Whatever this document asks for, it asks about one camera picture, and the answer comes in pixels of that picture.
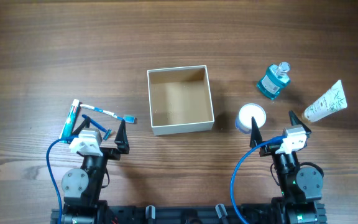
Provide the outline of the white cardboard box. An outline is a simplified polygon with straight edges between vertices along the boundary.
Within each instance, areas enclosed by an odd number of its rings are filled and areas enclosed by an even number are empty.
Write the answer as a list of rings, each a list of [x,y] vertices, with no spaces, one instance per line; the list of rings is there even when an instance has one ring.
[[[147,71],[150,124],[156,136],[209,131],[215,122],[205,65]]]

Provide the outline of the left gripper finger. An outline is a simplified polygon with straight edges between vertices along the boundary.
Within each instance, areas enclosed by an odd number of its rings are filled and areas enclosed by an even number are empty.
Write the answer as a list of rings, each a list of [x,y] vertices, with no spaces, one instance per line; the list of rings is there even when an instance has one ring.
[[[83,122],[71,133],[72,136],[77,136],[84,128],[90,127],[90,119],[85,118]]]
[[[117,150],[121,154],[129,153],[130,147],[126,133],[126,122],[124,120],[122,120],[120,123],[114,142],[116,143]]]

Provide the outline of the white round jar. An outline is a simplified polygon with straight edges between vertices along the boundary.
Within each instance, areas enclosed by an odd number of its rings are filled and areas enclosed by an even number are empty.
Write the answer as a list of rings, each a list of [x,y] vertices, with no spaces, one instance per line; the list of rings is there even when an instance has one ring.
[[[243,134],[250,134],[252,131],[252,118],[255,119],[257,127],[262,127],[266,122],[265,110],[255,104],[249,103],[244,105],[235,119],[235,127]]]

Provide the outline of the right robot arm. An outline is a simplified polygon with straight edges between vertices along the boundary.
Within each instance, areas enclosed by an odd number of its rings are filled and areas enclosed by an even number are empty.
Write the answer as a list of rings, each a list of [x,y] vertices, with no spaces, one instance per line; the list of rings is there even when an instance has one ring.
[[[322,199],[322,168],[312,162],[298,161],[296,152],[307,146],[308,128],[293,111],[288,112],[291,126],[283,130],[282,142],[267,143],[260,148],[261,157],[271,156],[277,174],[276,184],[282,191],[270,203],[243,204],[241,210],[250,223],[307,223],[327,222]]]

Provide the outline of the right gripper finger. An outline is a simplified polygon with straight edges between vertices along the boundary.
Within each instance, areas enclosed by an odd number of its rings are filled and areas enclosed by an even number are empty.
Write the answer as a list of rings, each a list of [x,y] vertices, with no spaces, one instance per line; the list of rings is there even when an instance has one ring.
[[[288,115],[292,126],[301,125],[306,134],[311,134],[311,129],[307,127],[307,125],[305,125],[292,110],[288,112]]]
[[[263,143],[262,135],[254,117],[251,118],[250,147],[254,148]]]

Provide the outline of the teal toothpaste tube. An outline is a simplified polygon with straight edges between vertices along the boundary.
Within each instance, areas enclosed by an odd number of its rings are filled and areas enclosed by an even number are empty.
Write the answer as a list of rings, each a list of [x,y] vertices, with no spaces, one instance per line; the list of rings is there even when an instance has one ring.
[[[60,134],[60,139],[64,139],[63,143],[68,143],[68,138],[71,136],[73,132],[73,128],[75,126],[75,121],[78,116],[80,107],[80,101],[78,99],[74,99],[73,103],[70,106],[68,116],[65,120],[65,124]]]

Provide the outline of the blue mouthwash bottle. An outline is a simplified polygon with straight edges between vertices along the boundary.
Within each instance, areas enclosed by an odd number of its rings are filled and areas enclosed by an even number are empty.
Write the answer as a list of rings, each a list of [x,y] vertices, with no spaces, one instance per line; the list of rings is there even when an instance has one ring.
[[[271,64],[263,78],[257,83],[257,88],[267,98],[274,100],[280,92],[287,87],[291,80],[288,72],[291,67],[288,62],[281,62],[280,64]]]

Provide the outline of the white lotion tube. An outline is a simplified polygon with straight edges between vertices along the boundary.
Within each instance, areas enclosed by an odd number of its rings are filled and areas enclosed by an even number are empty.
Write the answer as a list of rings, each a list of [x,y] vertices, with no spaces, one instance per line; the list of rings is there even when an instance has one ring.
[[[326,93],[304,110],[302,118],[314,123],[346,108],[347,101],[342,81],[338,80]]]

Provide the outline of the blue white toothbrush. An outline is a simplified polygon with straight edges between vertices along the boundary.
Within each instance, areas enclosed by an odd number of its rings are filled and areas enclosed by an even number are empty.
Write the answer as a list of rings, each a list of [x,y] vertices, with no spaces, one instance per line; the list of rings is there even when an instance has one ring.
[[[94,106],[90,106],[90,105],[86,105],[86,104],[80,104],[80,107],[109,115],[109,116],[111,116],[115,119],[118,119],[118,120],[124,120],[126,123],[135,124],[135,122],[136,122],[136,117],[132,116],[132,115],[125,114],[124,116],[118,116],[114,112],[103,110],[103,109],[100,109],[100,108],[97,108]]]

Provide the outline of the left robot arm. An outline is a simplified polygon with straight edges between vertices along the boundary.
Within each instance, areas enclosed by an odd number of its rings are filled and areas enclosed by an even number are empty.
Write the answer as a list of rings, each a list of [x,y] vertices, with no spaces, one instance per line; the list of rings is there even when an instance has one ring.
[[[109,160],[118,161],[130,151],[126,122],[121,121],[114,140],[116,147],[102,147],[98,129],[84,127],[69,140],[71,152],[83,158],[81,167],[69,170],[62,178],[64,205],[58,223],[109,223],[112,212],[108,203],[99,198],[105,188],[103,179],[108,175]]]

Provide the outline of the blue disposable razor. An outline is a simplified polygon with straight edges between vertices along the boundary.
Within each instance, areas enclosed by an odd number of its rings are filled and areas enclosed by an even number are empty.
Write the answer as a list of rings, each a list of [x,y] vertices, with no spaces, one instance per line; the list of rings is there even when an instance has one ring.
[[[84,119],[89,119],[90,123],[95,126],[96,128],[98,128],[100,131],[104,132],[104,137],[103,139],[106,141],[108,140],[108,138],[111,135],[112,130],[111,129],[106,129],[103,126],[101,126],[99,123],[97,123],[95,120],[91,119],[89,116],[83,114],[81,115]]]

